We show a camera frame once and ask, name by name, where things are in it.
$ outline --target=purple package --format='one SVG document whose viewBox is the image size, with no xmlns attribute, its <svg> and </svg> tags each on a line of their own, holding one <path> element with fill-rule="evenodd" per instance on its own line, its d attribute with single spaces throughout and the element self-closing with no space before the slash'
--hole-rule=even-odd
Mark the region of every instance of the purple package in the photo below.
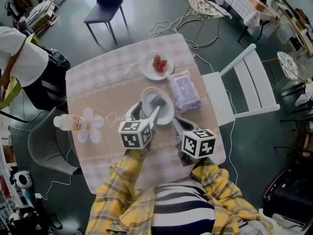
<svg viewBox="0 0 313 235">
<path fill-rule="evenodd" d="M 174 97 L 174 105 L 179 113 L 202 106 L 200 96 L 194 83 L 191 81 L 189 71 L 184 70 L 167 77 L 169 86 Z"/>
</svg>

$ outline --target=white plate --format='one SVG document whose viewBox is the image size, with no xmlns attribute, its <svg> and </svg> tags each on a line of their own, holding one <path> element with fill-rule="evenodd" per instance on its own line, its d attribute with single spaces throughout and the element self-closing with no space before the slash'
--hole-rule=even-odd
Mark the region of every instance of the white plate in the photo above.
<svg viewBox="0 0 313 235">
<path fill-rule="evenodd" d="M 153 61 L 154 61 L 155 55 L 159 55 L 161 59 L 167 60 L 164 73 L 157 72 L 155 68 L 153 68 Z M 142 73 L 151 80 L 165 79 L 167 76 L 169 76 L 173 72 L 173 69 L 174 69 L 174 63 L 169 60 L 167 55 L 165 55 L 164 53 L 160 51 L 151 52 L 150 54 L 146 55 L 141 61 Z"/>
<path fill-rule="evenodd" d="M 140 97 L 142 101 L 142 110 L 147 117 L 152 113 L 154 108 L 152 108 L 149 103 L 155 98 L 156 95 L 162 97 L 162 99 L 166 102 L 160 110 L 159 118 L 156 123 L 159 125 L 166 125 L 173 120 L 175 111 L 173 102 L 165 91 L 157 87 L 146 88 Z"/>
</svg>

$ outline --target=white shirt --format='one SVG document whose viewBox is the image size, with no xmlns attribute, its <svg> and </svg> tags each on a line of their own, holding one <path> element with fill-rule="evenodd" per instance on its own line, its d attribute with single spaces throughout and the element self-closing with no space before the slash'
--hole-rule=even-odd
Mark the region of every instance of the white shirt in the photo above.
<svg viewBox="0 0 313 235">
<path fill-rule="evenodd" d="M 26 36 L 14 28 L 0 27 L 0 69 L 5 70 L 11 56 L 21 48 Z M 26 41 L 20 56 L 11 70 L 11 76 L 18 79 L 22 87 L 35 82 L 48 65 L 46 51 Z"/>
</svg>

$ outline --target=tablecloth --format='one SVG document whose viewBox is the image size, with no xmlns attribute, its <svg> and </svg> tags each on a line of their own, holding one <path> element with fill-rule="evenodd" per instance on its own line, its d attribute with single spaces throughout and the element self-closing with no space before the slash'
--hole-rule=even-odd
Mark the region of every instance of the tablecloth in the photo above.
<svg viewBox="0 0 313 235">
<path fill-rule="evenodd" d="M 275 21 L 277 14 L 266 7 L 263 12 L 256 10 L 249 0 L 215 0 L 217 4 L 227 2 L 244 20 L 248 27 L 257 27 L 262 21 Z"/>
<path fill-rule="evenodd" d="M 217 134 L 210 158 L 216 164 L 225 161 L 224 145 L 214 110 L 184 37 L 173 34 L 150 39 L 103 54 L 67 71 L 69 113 L 82 116 L 84 112 L 90 118 L 104 119 L 104 125 L 97 125 L 99 139 L 93 138 L 92 141 L 88 138 L 85 143 L 80 143 L 77 138 L 79 131 L 73 132 L 77 156 L 92 193 L 108 179 L 110 164 L 119 161 L 125 153 L 117 130 L 127 110 L 140 101 L 142 91 L 155 86 L 172 97 L 166 80 L 148 80 L 140 71 L 142 58 L 152 51 L 161 51 L 171 57 L 175 72 L 185 69 L 190 71 L 203 106 L 181 116 Z M 137 189 L 187 177 L 192 170 L 191 165 L 183 167 L 179 160 L 173 126 L 157 126 L 155 131 L 151 149 L 136 184 Z"/>
</svg>

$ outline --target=striped shirt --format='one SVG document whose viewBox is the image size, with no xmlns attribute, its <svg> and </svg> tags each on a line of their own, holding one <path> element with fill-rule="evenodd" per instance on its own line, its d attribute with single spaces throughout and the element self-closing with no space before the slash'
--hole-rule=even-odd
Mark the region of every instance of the striped shirt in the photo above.
<svg viewBox="0 0 313 235">
<path fill-rule="evenodd" d="M 214 207 L 205 198 L 200 183 L 188 178 L 155 188 L 152 235 L 210 235 L 214 226 Z"/>
</svg>

